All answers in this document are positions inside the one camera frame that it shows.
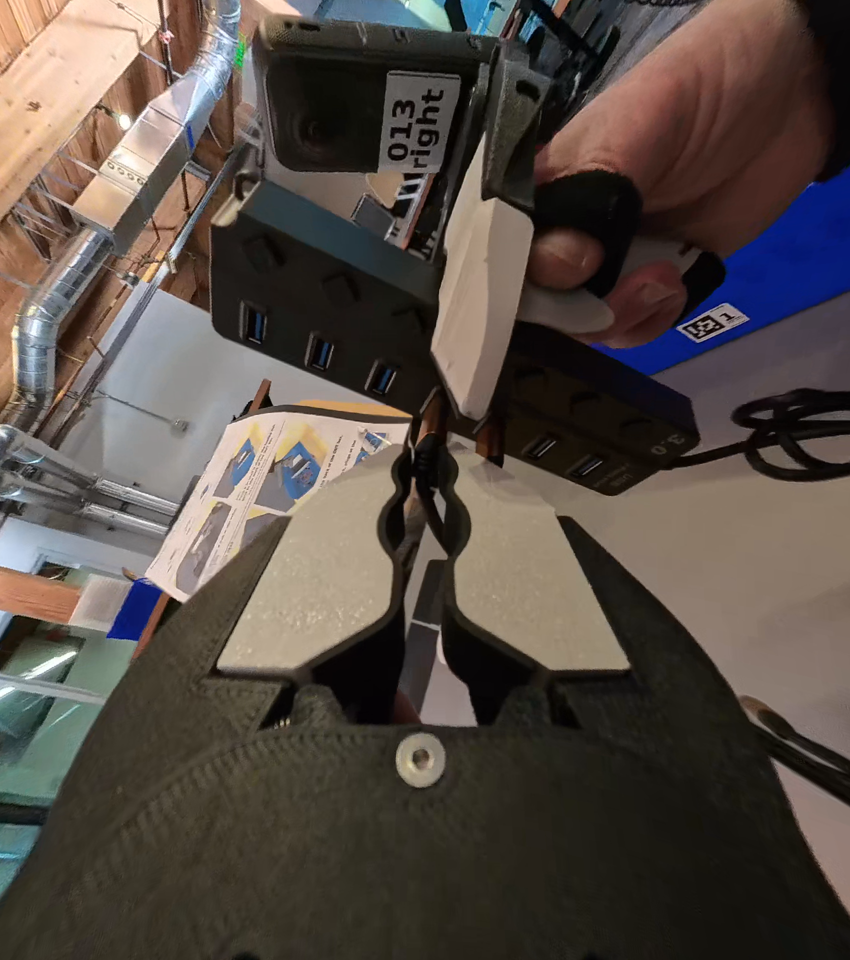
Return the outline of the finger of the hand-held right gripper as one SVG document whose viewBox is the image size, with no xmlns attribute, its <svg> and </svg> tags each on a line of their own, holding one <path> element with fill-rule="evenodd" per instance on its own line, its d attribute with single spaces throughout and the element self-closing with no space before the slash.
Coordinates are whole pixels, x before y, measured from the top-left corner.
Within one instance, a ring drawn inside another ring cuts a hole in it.
<svg viewBox="0 0 850 960">
<path fill-rule="evenodd" d="M 501 198 L 484 198 L 486 140 L 465 173 L 444 234 L 431 357 L 459 416 L 488 414 L 511 342 L 534 225 Z"/>
</svg>

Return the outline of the grey electrical box conduit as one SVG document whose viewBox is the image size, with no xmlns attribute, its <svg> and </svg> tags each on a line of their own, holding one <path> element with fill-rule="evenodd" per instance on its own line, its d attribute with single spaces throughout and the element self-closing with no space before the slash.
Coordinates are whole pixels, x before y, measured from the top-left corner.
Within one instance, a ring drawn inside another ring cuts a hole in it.
<svg viewBox="0 0 850 960">
<path fill-rule="evenodd" d="M 93 393 L 94 400 L 103 400 L 108 402 L 113 402 L 119 404 L 119 406 L 124 407 L 125 409 L 131 410 L 135 413 L 141 414 L 151 420 L 154 420 L 158 423 L 164 424 L 168 429 L 177 435 L 182 435 L 186 433 L 189 429 L 190 423 L 187 419 L 178 417 L 178 416 L 167 416 L 165 414 L 159 414 L 153 410 L 150 410 L 146 407 L 140 406 L 131 401 L 119 398 L 111 393 L 108 393 L 103 390 L 96 390 Z"/>
</svg>

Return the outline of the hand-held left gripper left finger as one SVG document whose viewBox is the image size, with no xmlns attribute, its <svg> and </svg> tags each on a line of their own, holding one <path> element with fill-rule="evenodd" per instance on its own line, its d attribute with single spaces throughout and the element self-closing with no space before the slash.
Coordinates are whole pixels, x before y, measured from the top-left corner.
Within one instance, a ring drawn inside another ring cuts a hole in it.
<svg viewBox="0 0 850 960">
<path fill-rule="evenodd" d="M 227 677 L 322 685 L 389 722 L 405 658 L 407 446 L 349 468 L 295 510 L 216 662 Z"/>
</svg>

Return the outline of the white marker tag sticker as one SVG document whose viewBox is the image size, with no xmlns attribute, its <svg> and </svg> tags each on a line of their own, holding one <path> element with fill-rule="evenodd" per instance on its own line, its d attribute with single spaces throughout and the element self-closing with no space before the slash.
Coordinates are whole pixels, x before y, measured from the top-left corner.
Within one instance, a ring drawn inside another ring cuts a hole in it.
<svg viewBox="0 0 850 960">
<path fill-rule="evenodd" d="M 687 340 L 702 345 L 748 323 L 750 317 L 731 303 L 721 303 L 694 318 L 679 322 L 675 329 Z"/>
</svg>

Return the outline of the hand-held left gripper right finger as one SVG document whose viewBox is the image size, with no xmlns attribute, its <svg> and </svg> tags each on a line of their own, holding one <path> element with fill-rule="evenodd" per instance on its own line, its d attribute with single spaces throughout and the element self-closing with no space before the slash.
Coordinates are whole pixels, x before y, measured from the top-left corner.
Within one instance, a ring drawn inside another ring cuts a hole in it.
<svg viewBox="0 0 850 960">
<path fill-rule="evenodd" d="M 515 690 L 619 680 L 632 670 L 556 511 L 474 451 L 442 453 L 440 636 L 479 725 Z"/>
</svg>

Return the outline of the wooden edged desk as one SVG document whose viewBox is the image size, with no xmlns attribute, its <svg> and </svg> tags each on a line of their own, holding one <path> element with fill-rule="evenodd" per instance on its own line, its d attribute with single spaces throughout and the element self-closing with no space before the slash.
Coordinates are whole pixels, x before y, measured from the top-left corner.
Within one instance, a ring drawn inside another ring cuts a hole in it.
<svg viewBox="0 0 850 960">
<path fill-rule="evenodd" d="M 271 390 L 272 381 L 268 378 L 264 378 L 251 401 L 249 401 L 243 407 L 238 415 L 232 418 L 231 422 L 236 423 L 245 417 L 253 416 L 272 408 L 274 406 L 274 402 L 271 397 Z"/>
</svg>

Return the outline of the silver ventilation duct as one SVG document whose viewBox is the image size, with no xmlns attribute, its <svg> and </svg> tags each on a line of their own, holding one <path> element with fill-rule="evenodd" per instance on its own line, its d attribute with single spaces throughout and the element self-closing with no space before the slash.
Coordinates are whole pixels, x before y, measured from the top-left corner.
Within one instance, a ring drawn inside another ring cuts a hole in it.
<svg viewBox="0 0 850 960">
<path fill-rule="evenodd" d="M 0 414 L 0 468 L 18 454 L 48 458 L 32 428 L 51 408 L 59 330 L 112 255 L 123 255 L 191 161 L 235 66 L 241 3 L 203 2 L 191 67 L 155 97 L 79 195 L 83 228 L 24 299 L 12 328 L 13 389 Z"/>
</svg>

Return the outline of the white foam block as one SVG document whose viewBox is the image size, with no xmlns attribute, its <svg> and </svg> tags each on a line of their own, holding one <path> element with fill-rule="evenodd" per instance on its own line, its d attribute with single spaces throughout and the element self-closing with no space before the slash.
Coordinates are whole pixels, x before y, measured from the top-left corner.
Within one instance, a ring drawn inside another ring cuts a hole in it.
<svg viewBox="0 0 850 960">
<path fill-rule="evenodd" d="M 107 633 L 124 606 L 133 582 L 92 573 L 79 588 L 69 625 Z"/>
</svg>

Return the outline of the grey wall pipes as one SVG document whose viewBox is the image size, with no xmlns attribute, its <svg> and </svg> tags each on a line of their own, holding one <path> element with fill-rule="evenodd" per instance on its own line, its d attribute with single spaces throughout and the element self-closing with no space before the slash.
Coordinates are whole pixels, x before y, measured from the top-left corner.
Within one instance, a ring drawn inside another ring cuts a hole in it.
<svg viewBox="0 0 850 960">
<path fill-rule="evenodd" d="M 0 469 L 0 500 L 162 541 L 180 502 L 95 473 L 37 445 L 14 450 Z"/>
</svg>

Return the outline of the person's right hand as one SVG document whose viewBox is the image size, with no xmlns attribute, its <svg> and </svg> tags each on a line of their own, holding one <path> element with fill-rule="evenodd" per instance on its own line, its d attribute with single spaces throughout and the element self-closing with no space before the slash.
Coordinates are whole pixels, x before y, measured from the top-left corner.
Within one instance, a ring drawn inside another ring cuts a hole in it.
<svg viewBox="0 0 850 960">
<path fill-rule="evenodd" d="M 576 114 L 539 151 L 535 178 L 627 177 L 641 234 L 725 259 L 823 172 L 835 129 L 803 3 L 716 1 Z"/>
</svg>

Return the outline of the small blue panel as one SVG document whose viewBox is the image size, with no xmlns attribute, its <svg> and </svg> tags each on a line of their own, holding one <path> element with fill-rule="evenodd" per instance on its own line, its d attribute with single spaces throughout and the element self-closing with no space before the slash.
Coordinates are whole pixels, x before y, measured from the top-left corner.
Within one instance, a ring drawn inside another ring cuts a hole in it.
<svg viewBox="0 0 850 960">
<path fill-rule="evenodd" d="M 116 617 L 106 632 L 109 640 L 142 642 L 155 632 L 171 597 L 148 579 L 130 583 Z"/>
</svg>

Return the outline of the wooden ceiling beam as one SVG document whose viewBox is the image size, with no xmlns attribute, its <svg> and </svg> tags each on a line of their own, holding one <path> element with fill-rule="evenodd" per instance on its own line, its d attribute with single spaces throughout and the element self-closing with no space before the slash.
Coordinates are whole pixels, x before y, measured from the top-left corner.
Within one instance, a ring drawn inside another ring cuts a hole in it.
<svg viewBox="0 0 850 960">
<path fill-rule="evenodd" d="M 67 625 L 82 593 L 80 586 L 0 567 L 0 611 L 13 616 Z"/>
</svg>

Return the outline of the black usb hub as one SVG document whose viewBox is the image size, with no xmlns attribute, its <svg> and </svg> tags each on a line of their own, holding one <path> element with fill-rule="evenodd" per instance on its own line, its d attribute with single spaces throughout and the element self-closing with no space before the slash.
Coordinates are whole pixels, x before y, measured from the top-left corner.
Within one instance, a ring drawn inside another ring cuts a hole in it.
<svg viewBox="0 0 850 960">
<path fill-rule="evenodd" d="M 430 353 L 435 264 L 268 180 L 232 194 L 211 225 L 215 331 L 312 378 L 615 497 L 671 469 L 701 436 L 691 400 L 548 328 L 518 322 L 490 411 L 457 413 Z"/>
</svg>

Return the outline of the blue plastic bin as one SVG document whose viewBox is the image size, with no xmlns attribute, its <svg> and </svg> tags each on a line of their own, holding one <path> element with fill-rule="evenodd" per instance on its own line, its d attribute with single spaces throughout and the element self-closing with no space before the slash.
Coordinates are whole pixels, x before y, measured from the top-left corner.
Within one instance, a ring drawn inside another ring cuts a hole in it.
<svg viewBox="0 0 850 960">
<path fill-rule="evenodd" d="M 756 240 L 725 262 L 718 290 L 686 318 L 729 303 L 749 321 L 714 340 L 695 344 L 676 328 L 631 349 L 596 344 L 602 354 L 648 375 L 658 375 L 737 339 L 850 293 L 850 167 L 810 184 Z"/>
</svg>

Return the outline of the printed instruction sheet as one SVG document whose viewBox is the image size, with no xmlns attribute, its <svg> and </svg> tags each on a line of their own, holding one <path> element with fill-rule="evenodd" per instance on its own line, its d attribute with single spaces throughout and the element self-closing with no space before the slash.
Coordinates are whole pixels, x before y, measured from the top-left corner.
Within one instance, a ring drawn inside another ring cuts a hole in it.
<svg viewBox="0 0 850 960">
<path fill-rule="evenodd" d="M 396 420 L 267 409 L 229 424 L 145 572 L 184 603 L 274 522 L 381 450 Z"/>
</svg>

